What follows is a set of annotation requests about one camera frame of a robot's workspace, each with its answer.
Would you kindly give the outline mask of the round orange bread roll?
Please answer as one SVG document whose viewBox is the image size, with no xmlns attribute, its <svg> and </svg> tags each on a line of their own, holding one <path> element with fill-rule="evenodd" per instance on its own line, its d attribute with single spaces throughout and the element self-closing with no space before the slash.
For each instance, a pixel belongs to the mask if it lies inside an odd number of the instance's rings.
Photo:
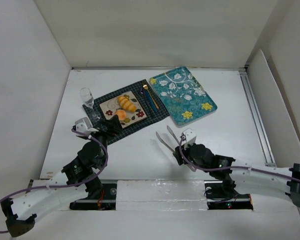
<svg viewBox="0 0 300 240">
<path fill-rule="evenodd" d="M 123 110 L 123 109 L 118 109 L 118 110 L 115 112 L 115 115 L 118 116 L 119 121 L 124 121 L 124 120 L 127 118 L 127 113 L 126 113 L 126 111 Z"/>
</svg>

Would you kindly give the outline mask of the striped orange bread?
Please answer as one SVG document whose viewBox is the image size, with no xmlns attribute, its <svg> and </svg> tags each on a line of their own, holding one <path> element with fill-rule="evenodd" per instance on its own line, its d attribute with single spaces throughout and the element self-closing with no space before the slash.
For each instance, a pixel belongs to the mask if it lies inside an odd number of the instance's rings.
<svg viewBox="0 0 300 240">
<path fill-rule="evenodd" d="M 131 102 L 128 98 L 126 98 L 125 96 L 119 96 L 117 98 L 118 103 L 120 105 L 120 107 L 125 110 L 128 111 L 130 113 L 134 113 L 136 111 L 136 105 Z"/>
</svg>

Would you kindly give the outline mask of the metal tongs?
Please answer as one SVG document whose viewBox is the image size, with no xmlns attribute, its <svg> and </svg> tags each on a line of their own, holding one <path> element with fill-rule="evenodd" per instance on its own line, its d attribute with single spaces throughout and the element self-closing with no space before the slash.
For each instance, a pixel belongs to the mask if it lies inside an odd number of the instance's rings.
<svg viewBox="0 0 300 240">
<path fill-rule="evenodd" d="M 178 141 L 176 135 L 174 134 L 173 130 L 172 130 L 168 125 L 167 125 L 167 131 L 172 135 L 172 137 L 175 139 L 175 141 L 179 144 L 180 142 Z M 175 157 L 176 160 L 178 160 L 178 155 L 177 155 L 175 149 L 173 149 L 171 146 L 169 146 L 169 145 L 161 138 L 161 136 L 159 135 L 158 132 L 156 132 L 156 137 L 157 137 L 157 139 L 159 140 L 159 142 L 160 142 L 161 144 L 163 144 L 169 151 L 172 152 L 173 157 Z M 192 167 L 192 166 L 190 166 L 190 165 L 188 165 L 188 164 L 186 164 L 186 166 L 187 166 L 192 172 L 196 172 L 196 170 L 195 170 L 194 167 Z"/>
</svg>

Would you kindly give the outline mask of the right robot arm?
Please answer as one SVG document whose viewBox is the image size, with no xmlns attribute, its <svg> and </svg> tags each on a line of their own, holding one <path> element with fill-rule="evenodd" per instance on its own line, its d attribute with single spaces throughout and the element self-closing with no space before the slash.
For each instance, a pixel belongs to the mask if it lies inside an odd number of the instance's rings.
<svg viewBox="0 0 300 240">
<path fill-rule="evenodd" d="M 300 164 L 293 167 L 252 166 L 233 157 L 217 155 L 203 144 L 180 144 L 172 151 L 178 165 L 201 170 L 219 181 L 208 184 L 204 195 L 212 209 L 233 209 L 238 199 L 248 209 L 247 196 L 258 194 L 292 202 L 300 208 Z"/>
</svg>

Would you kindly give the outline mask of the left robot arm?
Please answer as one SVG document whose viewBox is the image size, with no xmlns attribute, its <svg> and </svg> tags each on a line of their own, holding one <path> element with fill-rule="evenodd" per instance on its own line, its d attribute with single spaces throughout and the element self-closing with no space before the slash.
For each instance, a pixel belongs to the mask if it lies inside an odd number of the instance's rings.
<svg viewBox="0 0 300 240">
<path fill-rule="evenodd" d="M 72 132 L 87 140 L 76 157 L 43 185 L 0 202 L 11 237 L 29 232 L 39 220 L 64 205 L 102 195 L 103 185 L 98 176 L 108 163 L 108 142 L 122 132 L 122 126 L 118 115 L 101 120 L 100 125 L 105 130 L 88 128 L 83 122 L 74 125 Z"/>
</svg>

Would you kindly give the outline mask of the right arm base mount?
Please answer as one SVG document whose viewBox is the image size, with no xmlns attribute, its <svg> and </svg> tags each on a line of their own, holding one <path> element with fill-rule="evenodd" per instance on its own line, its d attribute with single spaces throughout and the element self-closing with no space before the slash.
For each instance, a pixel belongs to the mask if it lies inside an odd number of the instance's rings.
<svg viewBox="0 0 300 240">
<path fill-rule="evenodd" d="M 222 181 L 204 181 L 204 197 L 208 210 L 253 210 L 252 198 L 249 194 L 238 194 L 231 188 L 223 186 Z"/>
</svg>

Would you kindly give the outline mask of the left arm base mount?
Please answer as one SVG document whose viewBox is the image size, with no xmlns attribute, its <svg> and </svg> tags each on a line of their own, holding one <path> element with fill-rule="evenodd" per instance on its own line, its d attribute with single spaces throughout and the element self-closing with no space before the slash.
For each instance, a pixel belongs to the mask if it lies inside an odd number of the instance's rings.
<svg viewBox="0 0 300 240">
<path fill-rule="evenodd" d="M 102 190 L 96 196 L 89 195 L 69 204 L 69 209 L 74 211 L 112 211 L 116 209 L 117 181 L 103 180 Z"/>
</svg>

